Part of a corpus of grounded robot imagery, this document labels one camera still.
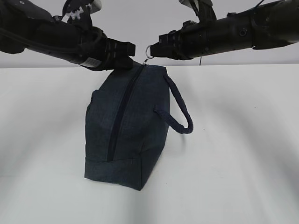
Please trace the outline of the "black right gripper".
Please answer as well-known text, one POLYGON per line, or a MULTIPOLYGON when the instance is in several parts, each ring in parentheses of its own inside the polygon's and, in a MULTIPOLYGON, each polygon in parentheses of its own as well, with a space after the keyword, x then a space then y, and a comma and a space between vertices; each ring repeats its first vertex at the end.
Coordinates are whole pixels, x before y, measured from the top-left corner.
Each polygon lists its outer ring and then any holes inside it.
POLYGON ((192 60, 183 51, 181 30, 172 30, 159 36, 159 41, 150 47, 150 55, 174 60, 192 60))

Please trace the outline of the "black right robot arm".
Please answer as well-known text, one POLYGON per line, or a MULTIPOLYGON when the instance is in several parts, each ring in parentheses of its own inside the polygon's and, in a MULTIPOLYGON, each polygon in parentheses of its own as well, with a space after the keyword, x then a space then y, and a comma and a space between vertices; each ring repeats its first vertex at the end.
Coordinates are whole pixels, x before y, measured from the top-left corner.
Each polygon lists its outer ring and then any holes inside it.
POLYGON ((228 13, 217 19, 210 0, 182 0, 199 22, 186 21, 180 30, 161 35, 150 47, 152 57, 192 60, 242 49, 281 48, 299 41, 299 2, 278 0, 228 13))

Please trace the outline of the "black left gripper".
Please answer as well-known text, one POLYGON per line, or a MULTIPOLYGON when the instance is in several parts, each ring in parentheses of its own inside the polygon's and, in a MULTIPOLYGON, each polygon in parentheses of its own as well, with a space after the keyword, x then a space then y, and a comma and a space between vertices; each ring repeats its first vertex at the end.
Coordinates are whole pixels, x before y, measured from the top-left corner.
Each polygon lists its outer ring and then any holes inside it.
POLYGON ((130 69, 133 67, 131 57, 135 56, 136 49, 133 43, 108 38, 98 27, 93 27, 93 31, 98 31, 93 51, 93 59, 97 60, 94 70, 130 69))

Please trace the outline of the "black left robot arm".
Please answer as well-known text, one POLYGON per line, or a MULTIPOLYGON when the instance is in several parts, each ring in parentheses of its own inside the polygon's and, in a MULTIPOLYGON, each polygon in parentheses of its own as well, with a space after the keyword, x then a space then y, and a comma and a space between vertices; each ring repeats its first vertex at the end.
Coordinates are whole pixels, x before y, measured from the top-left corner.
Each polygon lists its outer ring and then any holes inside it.
POLYGON ((92 71, 130 69, 135 45, 108 38, 93 26, 100 0, 67 0, 62 15, 51 15, 29 0, 0 2, 0 50, 25 49, 59 58, 92 71))

